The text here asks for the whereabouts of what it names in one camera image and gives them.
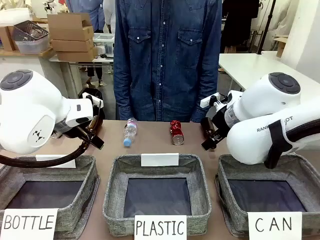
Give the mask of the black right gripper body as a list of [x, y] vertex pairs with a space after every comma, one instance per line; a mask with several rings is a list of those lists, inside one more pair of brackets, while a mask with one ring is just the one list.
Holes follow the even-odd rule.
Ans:
[[227, 136], [227, 123], [225, 120], [226, 109], [220, 109], [212, 119], [207, 119], [206, 133], [208, 136], [219, 134], [221, 137]]

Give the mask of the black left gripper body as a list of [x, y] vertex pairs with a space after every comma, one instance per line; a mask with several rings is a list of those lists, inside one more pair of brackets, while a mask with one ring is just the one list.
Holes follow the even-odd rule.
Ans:
[[72, 127], [70, 130], [63, 132], [62, 134], [66, 136], [69, 139], [75, 139], [79, 138], [83, 141], [89, 140], [89, 132], [87, 131], [86, 127], [89, 125], [89, 123], [82, 123], [80, 125], [77, 125], [75, 127]]

